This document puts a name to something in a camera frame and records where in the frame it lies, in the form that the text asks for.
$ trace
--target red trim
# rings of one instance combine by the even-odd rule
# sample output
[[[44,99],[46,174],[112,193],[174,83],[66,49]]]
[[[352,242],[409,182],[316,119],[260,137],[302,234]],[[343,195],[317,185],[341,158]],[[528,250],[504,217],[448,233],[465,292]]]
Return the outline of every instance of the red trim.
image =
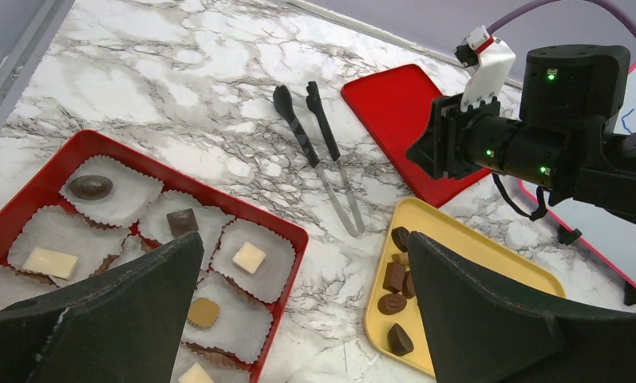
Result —
[[[482,45],[478,46],[477,49],[475,49],[475,53],[480,54],[482,53],[485,49],[487,49],[493,42],[494,42],[494,37],[493,36],[489,36],[489,40],[485,41],[484,43],[482,43]]]

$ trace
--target red tray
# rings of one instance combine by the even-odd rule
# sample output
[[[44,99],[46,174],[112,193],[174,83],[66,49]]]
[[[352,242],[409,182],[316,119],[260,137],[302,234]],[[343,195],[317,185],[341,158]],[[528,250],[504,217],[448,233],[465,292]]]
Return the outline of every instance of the red tray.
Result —
[[[442,92],[418,65],[372,74],[344,85],[341,95],[369,131],[412,192],[439,207],[489,174],[483,169],[460,181],[433,180],[405,158],[405,151],[425,132],[430,105]]]
[[[0,211],[0,265],[7,265],[7,252],[12,242],[38,208],[45,205],[61,205],[68,211],[75,211],[73,206],[59,195],[59,189],[78,166],[89,157],[97,155],[110,156],[138,172],[162,180],[165,185],[164,190],[186,192],[193,195],[203,205],[217,206],[227,214],[268,227],[292,243],[296,250],[296,259],[290,277],[280,299],[267,305],[268,310],[273,314],[271,331],[259,359],[252,365],[244,366],[251,371],[250,383],[259,381],[259,375],[268,357],[275,333],[278,331],[280,318],[290,297],[303,254],[306,252],[308,233],[293,223],[202,184],[100,133],[91,130],[76,133]],[[136,224],[132,226],[132,233],[137,233]]]

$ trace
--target tongs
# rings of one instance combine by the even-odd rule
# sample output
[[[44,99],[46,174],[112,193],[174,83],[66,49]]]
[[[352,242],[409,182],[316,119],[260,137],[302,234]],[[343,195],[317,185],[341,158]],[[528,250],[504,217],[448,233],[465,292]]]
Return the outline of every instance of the tongs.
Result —
[[[320,130],[322,131],[322,137],[324,137],[327,148],[330,150],[332,161],[337,164],[339,173],[341,173],[343,186],[346,190],[346,198],[348,199],[348,204],[350,205],[350,210],[353,214],[355,225],[353,225],[348,214],[346,213],[346,210],[344,210],[344,208],[339,203],[337,196],[334,194],[334,190],[330,186],[330,183],[325,176],[325,172],[320,166],[320,159],[318,158],[318,154],[315,152],[315,149],[313,149],[313,145],[308,139],[306,131],[303,130],[301,123],[294,113],[294,109],[292,108],[292,95],[290,93],[290,90],[285,85],[275,87],[275,91],[273,92],[273,105],[275,106],[275,110],[278,111],[280,116],[282,116],[282,118],[284,118],[285,121],[287,121],[287,123],[290,125],[290,129],[292,129],[292,132],[296,136],[298,144],[301,146],[301,149],[306,155],[306,158],[308,158],[308,163],[313,169],[315,169],[315,171],[318,173],[318,176],[320,176],[320,180],[325,186],[325,190],[327,190],[327,195],[330,197],[330,201],[334,206],[334,210],[337,212],[337,215],[341,220],[343,226],[346,228],[346,231],[348,231],[348,234],[350,234],[351,236],[357,237],[365,231],[365,224],[362,222],[362,215],[360,214],[360,209],[358,208],[358,202],[355,199],[353,188],[350,186],[350,182],[348,181],[346,170],[343,168],[343,164],[339,160],[341,158],[341,153],[338,150],[336,140],[334,140],[334,134],[332,134],[330,123],[327,121],[325,110],[322,108],[322,100],[320,99],[318,84],[315,81],[311,81],[308,83],[306,90],[308,91],[308,96],[306,96],[308,109],[313,112],[313,114],[318,118],[318,124],[320,125]]]

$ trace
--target white marble surface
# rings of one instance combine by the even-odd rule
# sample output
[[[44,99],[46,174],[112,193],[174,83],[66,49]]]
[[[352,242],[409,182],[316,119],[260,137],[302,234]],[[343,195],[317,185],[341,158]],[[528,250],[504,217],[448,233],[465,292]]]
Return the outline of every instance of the white marble surface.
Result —
[[[76,131],[100,131],[310,232],[262,382],[432,381],[382,357],[363,332],[391,212],[410,192],[338,94],[348,81],[412,62],[445,94],[467,80],[448,64],[267,2],[78,0],[1,132],[0,208]],[[289,86],[326,158],[299,102],[311,80],[365,216],[358,239],[271,103],[277,84]],[[505,114],[518,99],[512,89],[501,95]],[[625,309],[613,272],[560,246],[544,222],[517,216],[491,180],[442,210],[550,270],[569,298]]]

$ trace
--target square chocolate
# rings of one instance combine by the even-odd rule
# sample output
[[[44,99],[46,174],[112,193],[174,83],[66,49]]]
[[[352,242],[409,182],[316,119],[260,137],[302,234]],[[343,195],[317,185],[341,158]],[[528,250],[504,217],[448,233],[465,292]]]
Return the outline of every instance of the square chocolate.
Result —
[[[193,209],[175,211],[166,215],[170,232],[174,238],[178,238],[190,231],[198,231],[198,222]]]

